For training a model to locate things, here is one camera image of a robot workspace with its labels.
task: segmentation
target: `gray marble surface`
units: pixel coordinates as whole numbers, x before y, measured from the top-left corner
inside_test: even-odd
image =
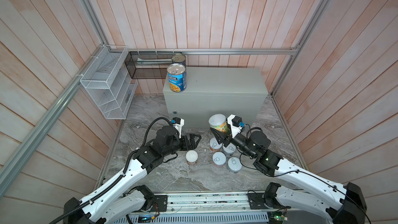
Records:
[[[157,117],[167,117],[167,108],[162,95],[136,95],[125,121],[122,134],[113,155],[106,179],[115,175],[125,165],[128,154],[139,147],[149,124]],[[147,140],[155,138],[156,131],[164,126],[158,121],[149,132]],[[286,132],[279,120],[270,97],[267,97],[252,127],[261,127],[272,141],[270,149],[291,162],[298,164]],[[227,167],[214,168],[211,163],[213,152],[209,150],[209,141],[213,137],[209,129],[188,129],[183,133],[199,133],[202,140],[196,148],[198,162],[195,166],[186,163],[186,152],[178,152],[178,157],[155,168],[149,175],[137,182],[145,184],[153,192],[186,192],[186,191],[246,191],[264,190],[270,182],[277,182],[295,189],[292,184],[279,178],[266,177],[262,173],[243,167],[238,173],[231,173]],[[253,160],[242,156],[242,163],[253,167]]]

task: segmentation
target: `gray metal cabinet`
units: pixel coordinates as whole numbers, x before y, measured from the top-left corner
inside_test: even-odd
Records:
[[[216,113],[251,125],[268,95],[258,68],[187,67],[186,82],[183,92],[171,91],[168,78],[163,88],[169,117],[183,118],[185,127],[209,127]]]

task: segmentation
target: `wooden wall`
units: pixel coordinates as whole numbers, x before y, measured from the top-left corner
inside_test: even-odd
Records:
[[[275,96],[310,170],[359,185],[371,220],[398,219],[397,41],[398,0],[333,0]]]
[[[90,0],[110,44],[130,48],[293,47],[320,0]],[[269,92],[289,56],[189,56],[188,66],[258,67]],[[140,79],[136,93],[162,93]]]
[[[100,40],[79,0],[0,0],[0,166]],[[0,200],[0,222],[48,223],[90,193],[117,128],[79,90]]]

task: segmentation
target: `white can lid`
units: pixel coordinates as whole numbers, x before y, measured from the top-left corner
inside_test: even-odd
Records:
[[[238,172],[242,169],[242,164],[237,157],[231,157],[228,160],[228,167],[233,170],[234,172]]]
[[[188,151],[185,155],[188,162],[195,162],[198,159],[198,153],[196,151]]]
[[[209,124],[211,126],[219,126],[226,121],[225,115],[218,113],[209,118]]]
[[[221,144],[219,144],[218,142],[217,142],[217,139],[216,138],[212,138],[211,140],[210,140],[210,147],[212,147],[213,149],[220,149],[221,148],[221,146],[222,146],[222,143]]]
[[[216,165],[223,165],[226,162],[226,157],[222,152],[216,152],[213,154],[213,162]]]
[[[227,147],[222,146],[222,149],[226,151],[226,153],[234,153],[236,150],[236,146],[234,146],[233,144],[229,144]]]

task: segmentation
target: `food can held by gripper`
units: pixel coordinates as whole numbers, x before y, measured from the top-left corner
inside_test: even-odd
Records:
[[[176,54],[176,55],[172,56],[172,63],[180,63],[180,64],[186,66],[185,55]]]
[[[179,63],[174,63],[167,68],[170,89],[173,92],[182,92],[187,87],[186,74],[185,66]]]

